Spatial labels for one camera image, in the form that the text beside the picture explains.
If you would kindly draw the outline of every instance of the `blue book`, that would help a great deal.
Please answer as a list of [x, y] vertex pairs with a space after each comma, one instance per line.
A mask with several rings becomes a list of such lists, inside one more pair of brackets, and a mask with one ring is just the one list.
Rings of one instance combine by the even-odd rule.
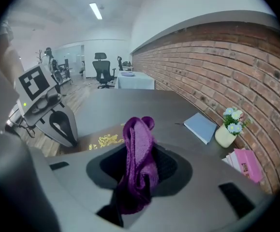
[[184, 125], [191, 130], [203, 143], [207, 145], [214, 134], [216, 124], [196, 113], [184, 122]]

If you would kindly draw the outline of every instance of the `red brick wall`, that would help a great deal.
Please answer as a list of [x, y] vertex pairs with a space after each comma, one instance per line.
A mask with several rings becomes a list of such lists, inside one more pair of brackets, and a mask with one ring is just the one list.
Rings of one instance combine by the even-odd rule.
[[164, 36], [137, 50], [135, 71], [174, 90], [217, 124], [236, 106], [254, 123], [237, 137], [252, 149], [265, 177], [262, 188], [280, 189], [280, 35], [248, 23], [210, 23]]

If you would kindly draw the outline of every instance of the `ceiling light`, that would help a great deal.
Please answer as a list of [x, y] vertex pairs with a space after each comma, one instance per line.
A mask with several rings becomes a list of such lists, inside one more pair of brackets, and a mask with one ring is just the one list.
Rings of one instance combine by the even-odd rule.
[[94, 2], [94, 3], [90, 3], [89, 5], [90, 5], [92, 11], [95, 13], [97, 19], [102, 20], [102, 16], [101, 16], [100, 11], [97, 7], [97, 4]]

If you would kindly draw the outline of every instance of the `white vase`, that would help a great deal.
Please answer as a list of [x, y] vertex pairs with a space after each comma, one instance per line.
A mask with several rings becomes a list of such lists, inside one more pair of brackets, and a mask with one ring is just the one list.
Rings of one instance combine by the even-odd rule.
[[216, 141], [224, 148], [228, 148], [233, 143], [236, 136], [232, 135], [224, 124], [215, 132]]

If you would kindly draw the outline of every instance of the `chair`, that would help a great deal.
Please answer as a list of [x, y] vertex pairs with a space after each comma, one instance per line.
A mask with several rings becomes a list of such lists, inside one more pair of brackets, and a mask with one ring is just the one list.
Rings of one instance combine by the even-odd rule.
[[113, 68], [112, 70], [113, 75], [110, 74], [110, 61], [101, 61], [101, 59], [106, 59], [106, 54], [104, 52], [99, 52], [99, 53], [95, 53], [95, 59], [97, 59], [98, 61], [93, 61], [92, 65], [95, 68], [96, 72], [97, 72], [97, 81], [101, 84], [100, 86], [98, 86], [98, 88], [110, 88], [110, 87], [114, 87], [112, 85], [108, 85], [108, 82], [111, 82], [114, 80], [114, 76], [115, 76], [115, 70], [116, 68]]
[[117, 57], [117, 61], [118, 61], [119, 70], [120, 70], [120, 71], [123, 71], [122, 64], [121, 64], [121, 60], [122, 60], [122, 58], [121, 58], [120, 56], [118, 56], [118, 57]]

